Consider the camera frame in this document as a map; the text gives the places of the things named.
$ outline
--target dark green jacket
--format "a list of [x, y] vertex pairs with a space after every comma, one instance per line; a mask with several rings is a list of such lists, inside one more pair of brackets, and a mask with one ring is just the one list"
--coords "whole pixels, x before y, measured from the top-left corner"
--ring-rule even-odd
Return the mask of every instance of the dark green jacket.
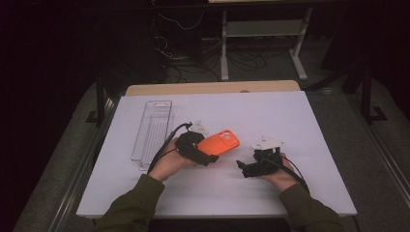
[[[148, 231], [164, 185], [148, 175], [141, 175], [136, 186], [118, 197], [94, 231]], [[314, 200], [300, 186], [288, 188], [279, 195], [292, 229], [306, 232], [343, 231], [338, 215]]]

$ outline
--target orange phone case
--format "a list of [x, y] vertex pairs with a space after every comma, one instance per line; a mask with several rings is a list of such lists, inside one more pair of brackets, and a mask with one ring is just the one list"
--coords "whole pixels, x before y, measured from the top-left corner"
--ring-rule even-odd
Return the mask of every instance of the orange phone case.
[[239, 139], [231, 130], [223, 130], [198, 143], [198, 149], [208, 155], [219, 156], [239, 146]]

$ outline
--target person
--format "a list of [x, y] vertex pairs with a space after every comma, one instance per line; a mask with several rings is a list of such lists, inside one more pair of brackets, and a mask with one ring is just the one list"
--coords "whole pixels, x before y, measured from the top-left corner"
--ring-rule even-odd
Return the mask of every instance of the person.
[[[195, 162], [178, 153], [175, 139], [169, 143], [163, 153], [166, 155], [158, 160], [150, 173], [142, 174], [132, 190], [121, 195], [111, 204], [108, 211], [97, 222], [94, 231], [149, 230], [150, 220], [154, 216], [157, 202], [164, 190], [163, 182], [182, 168], [196, 165]], [[283, 164], [293, 170], [286, 159], [283, 159]], [[292, 229], [306, 232], [343, 231], [339, 216], [329, 207], [310, 197], [288, 173], [279, 170], [261, 178], [280, 191], [279, 199], [287, 211]]]

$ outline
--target gray carpet floor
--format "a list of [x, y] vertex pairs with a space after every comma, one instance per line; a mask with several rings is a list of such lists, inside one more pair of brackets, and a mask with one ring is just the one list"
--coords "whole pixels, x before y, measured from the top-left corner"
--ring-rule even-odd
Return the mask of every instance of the gray carpet floor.
[[[300, 57], [307, 71], [307, 81], [300, 81], [293, 68], [286, 50], [292, 45], [289, 39], [258, 42], [252, 47], [253, 51], [238, 51], [235, 49], [239, 46], [235, 48], [235, 45], [231, 45], [228, 52], [231, 57], [228, 62], [230, 81], [294, 79], [301, 87], [310, 86], [331, 74], [320, 70], [329, 42], [314, 39], [305, 41]], [[262, 52], [254, 51], [258, 47]], [[216, 81], [216, 75], [220, 74], [218, 55], [200, 64], [212, 72], [198, 67], [178, 66], [182, 64], [190, 64], [190, 61], [175, 62], [181, 76], [175, 69], [169, 69], [168, 82]], [[358, 210], [358, 223], [363, 232], [410, 231], [410, 208], [371, 135], [371, 131], [378, 134], [401, 171], [410, 176], [409, 121], [395, 106], [388, 91], [373, 81], [372, 104], [380, 106], [389, 120], [369, 126], [358, 113], [360, 91], [355, 95], [343, 94], [340, 91], [343, 80], [341, 78], [331, 83], [326, 87], [327, 91], [308, 92], [307, 97]], [[78, 104], [15, 231], [90, 231], [93, 228], [92, 220], [76, 216], [75, 211], [92, 170], [92, 162], [86, 158], [86, 154], [90, 148], [94, 148], [95, 141], [100, 140], [103, 133], [102, 129], [96, 128], [96, 124], [86, 123], [89, 113], [95, 110], [96, 93], [93, 85]], [[82, 160], [88, 161], [85, 168], [79, 170]], [[72, 186], [76, 187], [74, 195], [66, 194]], [[69, 204], [61, 208], [64, 202]], [[56, 218], [62, 211], [64, 216]], [[346, 231], [357, 231], [353, 218], [344, 217], [342, 220]]]

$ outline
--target white tabletop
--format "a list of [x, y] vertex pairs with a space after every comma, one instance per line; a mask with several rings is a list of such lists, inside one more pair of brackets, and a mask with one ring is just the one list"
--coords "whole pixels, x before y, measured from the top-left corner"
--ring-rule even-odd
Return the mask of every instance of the white tabletop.
[[216, 163], [184, 169], [166, 181], [156, 218], [285, 216], [278, 191], [259, 178], [244, 178], [236, 164], [254, 162], [251, 145], [262, 135], [286, 142], [281, 150], [301, 170], [313, 198], [341, 216], [357, 214], [306, 94], [300, 91], [123, 97], [78, 207], [79, 216], [101, 217], [143, 173], [131, 156], [147, 101], [172, 101], [173, 128], [201, 120], [210, 134], [230, 129], [241, 141]]

